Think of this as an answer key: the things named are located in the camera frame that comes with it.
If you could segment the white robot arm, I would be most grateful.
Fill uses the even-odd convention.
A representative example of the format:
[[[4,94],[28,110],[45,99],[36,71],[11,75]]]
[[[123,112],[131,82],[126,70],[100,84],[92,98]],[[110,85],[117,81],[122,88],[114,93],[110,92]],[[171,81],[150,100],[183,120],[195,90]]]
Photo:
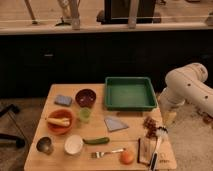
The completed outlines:
[[[173,109],[186,101],[213,117],[213,88],[205,84],[207,78],[208,71],[201,63],[191,63],[166,74],[166,87],[158,98],[164,125],[172,123],[176,116]]]

